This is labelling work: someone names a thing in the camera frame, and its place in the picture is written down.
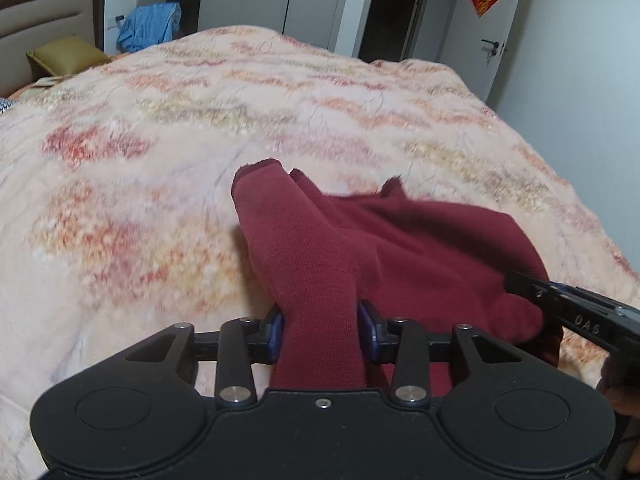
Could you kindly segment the person's right hand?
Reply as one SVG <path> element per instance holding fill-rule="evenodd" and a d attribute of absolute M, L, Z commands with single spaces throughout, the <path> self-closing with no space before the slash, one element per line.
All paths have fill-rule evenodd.
<path fill-rule="evenodd" d="M 631 374 L 610 354 L 601 368 L 597 392 L 602 393 L 616 413 L 639 418 L 639 387 L 631 385 Z"/>

